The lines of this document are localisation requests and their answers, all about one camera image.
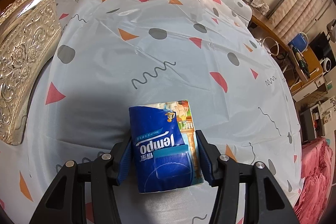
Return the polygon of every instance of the blue label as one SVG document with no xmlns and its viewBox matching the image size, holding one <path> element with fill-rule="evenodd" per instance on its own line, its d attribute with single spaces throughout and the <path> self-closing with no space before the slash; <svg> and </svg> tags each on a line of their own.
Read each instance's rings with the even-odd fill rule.
<svg viewBox="0 0 336 224">
<path fill-rule="evenodd" d="M 142 142 L 145 142 L 149 138 L 153 138 L 155 136 L 158 136 L 162 132 L 162 129 L 163 128 L 160 128 L 159 130 L 155 130 L 155 131 L 152 131 L 152 132 L 149 132 L 149 133 L 138 136 L 136 138 L 136 141 L 139 142 L 139 143 L 137 143 L 137 145 L 142 143 Z"/>
</svg>

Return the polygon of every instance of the bed sheet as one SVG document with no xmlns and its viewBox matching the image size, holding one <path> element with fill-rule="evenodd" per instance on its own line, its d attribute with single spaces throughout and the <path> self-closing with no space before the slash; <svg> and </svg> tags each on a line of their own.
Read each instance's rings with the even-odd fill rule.
<svg viewBox="0 0 336 224">
<path fill-rule="evenodd" d="M 209 143 L 238 162 L 265 162 L 296 203 L 303 181 L 294 104 L 279 67 L 246 28 L 251 9 L 241 0 L 56 4 L 63 35 L 36 85 L 23 143 L 0 142 L 0 203 L 14 223 L 29 222 L 67 160 L 94 160 L 123 139 L 130 106 L 184 99 Z M 216 190 L 204 182 L 139 194 L 132 168 L 115 196 L 122 223 L 196 224 L 209 221 Z M 237 223 L 244 196 L 242 186 Z"/>
</svg>

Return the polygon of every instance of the cartoon illustration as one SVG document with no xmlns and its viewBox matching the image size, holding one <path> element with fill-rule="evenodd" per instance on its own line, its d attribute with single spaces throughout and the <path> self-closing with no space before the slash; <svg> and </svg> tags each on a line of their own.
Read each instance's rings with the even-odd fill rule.
<svg viewBox="0 0 336 224">
<path fill-rule="evenodd" d="M 171 109 L 176 113 L 176 120 L 180 132 L 186 134 L 188 137 L 188 143 L 191 151 L 191 155 L 193 158 L 194 168 L 196 178 L 200 178 L 200 168 L 197 159 L 196 145 L 195 145 L 195 129 L 193 119 L 191 117 L 191 112 L 189 108 L 189 102 L 177 101 L 177 102 L 169 102 L 165 104 L 164 109 Z"/>
</svg>

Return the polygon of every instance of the curtain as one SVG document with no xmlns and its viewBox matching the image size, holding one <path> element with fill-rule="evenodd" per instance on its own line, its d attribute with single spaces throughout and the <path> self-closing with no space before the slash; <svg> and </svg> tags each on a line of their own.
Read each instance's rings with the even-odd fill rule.
<svg viewBox="0 0 336 224">
<path fill-rule="evenodd" d="M 273 31 L 279 38 L 289 43 L 299 32 L 303 31 L 326 3 L 332 0 L 284 0 L 269 18 Z"/>
</svg>

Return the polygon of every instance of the blue packaging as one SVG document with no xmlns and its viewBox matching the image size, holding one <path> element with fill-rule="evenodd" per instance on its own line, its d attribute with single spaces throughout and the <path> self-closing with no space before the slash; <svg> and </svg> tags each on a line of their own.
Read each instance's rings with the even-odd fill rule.
<svg viewBox="0 0 336 224">
<path fill-rule="evenodd" d="M 129 108 L 139 193 L 203 182 L 188 101 Z"/>
</svg>

